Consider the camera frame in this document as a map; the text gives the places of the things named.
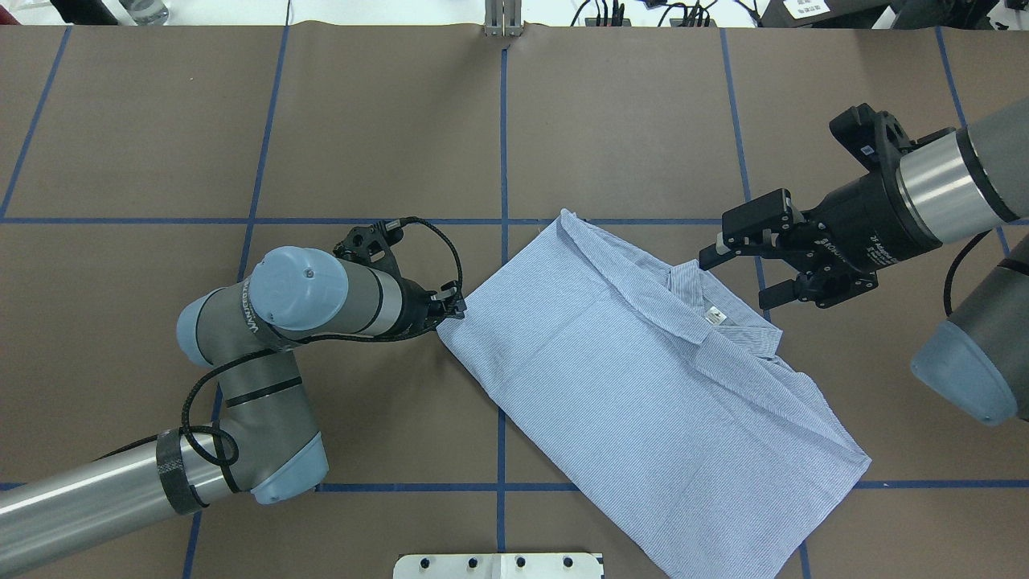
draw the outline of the silver cylinder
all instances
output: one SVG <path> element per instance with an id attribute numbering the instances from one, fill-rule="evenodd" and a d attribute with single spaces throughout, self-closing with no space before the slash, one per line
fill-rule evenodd
<path id="1" fill-rule="evenodd" d="M 897 183 L 915 220 L 941 243 L 951 243 L 1004 220 L 987 202 L 958 148 L 956 133 L 900 158 Z"/>
<path id="2" fill-rule="evenodd" d="M 210 436 L 198 436 L 213 451 Z M 232 492 L 221 470 L 180 441 L 186 477 L 205 503 Z M 0 577 L 176 516 L 157 475 L 156 443 L 0 494 Z"/>

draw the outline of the white label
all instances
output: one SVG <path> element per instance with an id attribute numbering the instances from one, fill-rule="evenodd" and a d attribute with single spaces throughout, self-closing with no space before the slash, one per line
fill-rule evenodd
<path id="1" fill-rule="evenodd" d="M 783 0 L 789 13 L 796 20 L 824 14 L 829 10 L 825 0 Z"/>
<path id="2" fill-rule="evenodd" d="M 726 318 L 729 317 L 721 314 L 721 311 L 714 306 L 708 309 L 707 314 L 704 315 L 704 319 L 710 322 L 711 326 L 721 326 L 721 323 L 725 322 Z"/>

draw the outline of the robotic arm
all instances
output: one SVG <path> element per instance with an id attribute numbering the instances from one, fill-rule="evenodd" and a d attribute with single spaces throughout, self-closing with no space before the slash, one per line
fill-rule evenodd
<path id="1" fill-rule="evenodd" d="M 878 269 L 1029 215 L 1029 99 L 955 131 L 911 140 L 866 104 L 829 131 L 868 173 L 801 211 L 784 188 L 726 211 L 701 268 L 736 255 L 800 274 L 758 294 L 828 309 L 878 286 Z M 915 358 L 915 375 L 987 425 L 1029 420 L 1029 238 L 1001 260 Z"/>
<path id="2" fill-rule="evenodd" d="M 450 247 L 458 278 L 440 292 L 405 279 L 390 250 L 410 223 Z M 279 247 L 250 277 L 215 289 L 179 317 L 179 346 L 212 368 L 193 388 L 182 427 L 49 479 L 0 495 L 0 576 L 24 573 L 233 493 L 290 499 L 328 472 L 321 434 L 292 351 L 314 341 L 389 342 L 462 318 L 457 251 L 418 217 L 354 227 L 329 254 Z M 203 427 L 189 405 L 218 376 L 225 411 Z"/>

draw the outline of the robotiq logo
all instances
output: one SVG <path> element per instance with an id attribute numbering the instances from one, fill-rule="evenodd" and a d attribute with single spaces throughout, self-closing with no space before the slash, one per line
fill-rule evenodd
<path id="1" fill-rule="evenodd" d="M 250 278 L 243 280 L 243 317 L 247 319 L 247 328 L 254 334 L 257 333 L 257 322 L 254 321 L 254 311 L 250 306 Z"/>
<path id="2" fill-rule="evenodd" d="M 841 251 L 836 245 L 830 243 L 828 239 L 825 238 L 816 239 L 815 245 L 821 245 L 822 247 L 828 249 L 829 253 L 832 253 L 837 257 L 840 257 L 840 259 L 843 261 L 847 260 L 847 257 L 843 254 L 843 251 Z"/>

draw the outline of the light blue fabric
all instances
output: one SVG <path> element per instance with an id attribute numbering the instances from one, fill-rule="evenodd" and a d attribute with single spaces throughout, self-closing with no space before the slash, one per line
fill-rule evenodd
<path id="1" fill-rule="evenodd" d="M 774 577 L 871 463 L 780 330 L 567 210 L 467 306 L 443 343 L 674 579 Z"/>

